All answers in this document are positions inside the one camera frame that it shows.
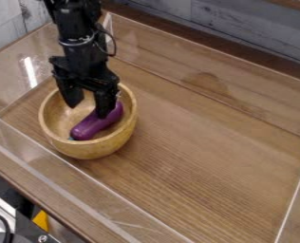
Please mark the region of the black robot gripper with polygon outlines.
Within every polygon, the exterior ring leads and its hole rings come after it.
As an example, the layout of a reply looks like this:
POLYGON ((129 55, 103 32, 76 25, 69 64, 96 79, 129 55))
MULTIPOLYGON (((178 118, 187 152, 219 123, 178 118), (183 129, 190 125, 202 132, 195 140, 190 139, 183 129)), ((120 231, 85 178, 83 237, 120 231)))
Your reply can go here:
POLYGON ((105 119, 115 108, 119 78, 107 66, 113 53, 104 39, 60 39, 63 56, 51 56, 52 75, 64 103, 73 108, 84 98, 83 89, 95 92, 95 111, 105 119))

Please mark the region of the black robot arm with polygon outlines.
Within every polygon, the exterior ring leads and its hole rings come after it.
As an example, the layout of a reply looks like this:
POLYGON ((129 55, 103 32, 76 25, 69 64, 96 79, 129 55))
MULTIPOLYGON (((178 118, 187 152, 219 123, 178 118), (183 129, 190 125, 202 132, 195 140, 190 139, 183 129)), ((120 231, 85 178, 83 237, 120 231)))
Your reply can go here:
POLYGON ((59 32, 63 56, 51 56, 52 76, 65 104, 73 108, 89 91, 96 116, 105 119, 115 107, 119 78, 107 67, 115 52, 108 52, 105 31, 99 18, 100 0, 43 0, 59 32))

